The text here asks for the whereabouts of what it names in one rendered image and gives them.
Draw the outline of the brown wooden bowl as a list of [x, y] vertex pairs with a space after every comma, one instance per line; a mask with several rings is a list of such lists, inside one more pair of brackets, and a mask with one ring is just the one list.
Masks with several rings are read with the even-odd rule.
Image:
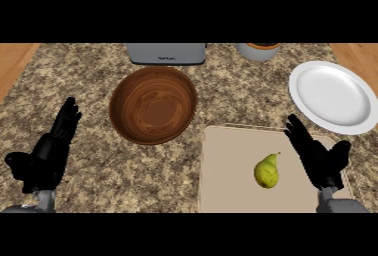
[[119, 82], [109, 101], [109, 120], [133, 143], [158, 145], [186, 130], [196, 111], [195, 85], [177, 69], [146, 67]]

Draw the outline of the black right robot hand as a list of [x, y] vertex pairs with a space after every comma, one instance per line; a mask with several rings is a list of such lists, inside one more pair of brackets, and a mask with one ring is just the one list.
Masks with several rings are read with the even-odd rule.
[[344, 188], [341, 171], [348, 165], [351, 143], [341, 140], [330, 149], [326, 149], [320, 141], [311, 137], [294, 114], [288, 116], [283, 133], [299, 156], [311, 185], [319, 190], [327, 187], [341, 190]]

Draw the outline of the white round plate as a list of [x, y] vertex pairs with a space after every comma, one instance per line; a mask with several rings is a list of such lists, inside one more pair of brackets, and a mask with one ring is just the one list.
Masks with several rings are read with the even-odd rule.
[[342, 135], [367, 133], [378, 125], [378, 98], [364, 80], [341, 65], [307, 61], [291, 71], [288, 91], [308, 120]]

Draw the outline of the grey pot with brown rim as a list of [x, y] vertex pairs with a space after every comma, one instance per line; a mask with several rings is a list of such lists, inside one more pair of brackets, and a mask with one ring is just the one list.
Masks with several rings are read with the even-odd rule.
[[254, 43], [237, 43], [236, 50], [239, 54], [252, 61], [267, 61], [273, 58], [280, 49], [280, 44], [268, 46], [255, 45]]

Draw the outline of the beige rectangular tray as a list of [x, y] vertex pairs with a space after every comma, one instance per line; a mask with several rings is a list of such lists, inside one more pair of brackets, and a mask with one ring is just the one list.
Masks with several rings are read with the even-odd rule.
[[[277, 155], [279, 181], [263, 188], [254, 167]], [[203, 213], [314, 213], [317, 189], [310, 184], [298, 154], [282, 132], [208, 126], [203, 131], [199, 210]]]

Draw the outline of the yellow-green pear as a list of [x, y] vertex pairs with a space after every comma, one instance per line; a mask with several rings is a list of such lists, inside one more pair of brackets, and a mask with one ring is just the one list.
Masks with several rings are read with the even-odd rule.
[[265, 189], [273, 188], [279, 180], [277, 156], [279, 153], [268, 154], [254, 167], [257, 184]]

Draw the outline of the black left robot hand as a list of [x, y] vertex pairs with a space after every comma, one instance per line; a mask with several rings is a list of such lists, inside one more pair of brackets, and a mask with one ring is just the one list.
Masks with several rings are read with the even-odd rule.
[[65, 173], [69, 145], [75, 135], [81, 112], [75, 98], [68, 97], [54, 118], [51, 129], [37, 141], [32, 152], [10, 152], [4, 162], [13, 178], [23, 182], [22, 193], [54, 190]]

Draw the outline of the grey toaster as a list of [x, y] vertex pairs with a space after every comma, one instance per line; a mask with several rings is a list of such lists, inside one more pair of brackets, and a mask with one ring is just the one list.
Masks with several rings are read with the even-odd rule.
[[205, 61], [205, 43], [127, 43], [125, 47], [137, 65], [184, 66]]

